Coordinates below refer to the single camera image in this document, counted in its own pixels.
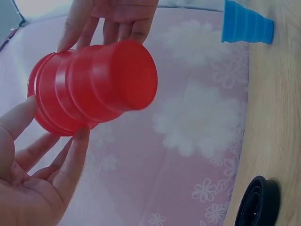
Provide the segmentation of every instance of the red silicone cup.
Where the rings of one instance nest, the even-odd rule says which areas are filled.
[[[125,111],[146,108],[158,86],[149,52],[133,40],[49,54],[34,67],[27,95],[37,97],[37,122],[47,131],[72,136]]]

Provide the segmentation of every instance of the white flower pattern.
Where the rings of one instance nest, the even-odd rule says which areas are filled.
[[[184,156],[199,150],[212,157],[236,138],[238,104],[235,99],[222,99],[216,88],[189,84],[184,99],[174,95],[162,103],[153,116],[154,129],[165,134],[163,143],[169,149],[177,147]]]
[[[91,131],[90,140],[94,146],[101,149],[106,143],[114,143],[112,131],[111,122],[101,123]]]
[[[220,220],[224,220],[226,215],[224,213],[223,204],[212,204],[206,209],[205,217],[208,223],[217,224]]]
[[[224,156],[225,156],[225,154],[223,152],[215,152],[213,157],[210,158],[210,162],[215,167],[222,166],[226,161]]]
[[[104,157],[100,163],[100,168],[104,171],[115,171],[117,160],[113,154]]]
[[[230,53],[229,45],[221,43],[220,30],[196,20],[170,27],[160,39],[172,50],[173,57],[187,66],[204,65],[208,59],[219,60]]]
[[[206,178],[203,181],[203,184],[195,185],[194,189],[195,191],[191,195],[193,199],[199,199],[200,202],[211,202],[214,200],[216,186],[212,185],[211,180],[209,178]]]
[[[151,226],[164,226],[164,222],[166,221],[166,217],[162,216],[160,213],[151,213],[149,224]]]
[[[207,224],[204,221],[200,220],[199,226],[207,226]]]
[[[225,89],[231,89],[235,83],[247,84],[248,68],[245,64],[241,64],[233,59],[227,59],[223,61],[214,61],[211,63],[214,72],[212,75],[213,82],[222,83],[222,87]]]

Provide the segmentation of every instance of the blue silicone cup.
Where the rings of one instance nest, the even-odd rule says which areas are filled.
[[[222,42],[246,41],[271,44],[274,22],[260,14],[242,7],[232,0],[225,0]]]

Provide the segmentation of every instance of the wooden surface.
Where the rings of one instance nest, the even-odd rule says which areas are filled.
[[[276,22],[271,46],[250,45],[247,125],[225,226],[234,225],[242,196],[257,175],[282,189],[277,226],[301,226],[301,0],[251,0]]]

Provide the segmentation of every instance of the pink bedsheet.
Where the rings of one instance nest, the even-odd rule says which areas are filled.
[[[65,18],[30,24],[0,53],[0,113],[26,99],[28,75],[55,51]],[[222,13],[158,9],[145,43],[158,94],[91,133],[61,226],[222,226],[245,128],[248,45],[221,44]],[[102,42],[102,24],[94,44]],[[44,130],[34,122],[21,148]],[[67,138],[33,171],[50,164]]]

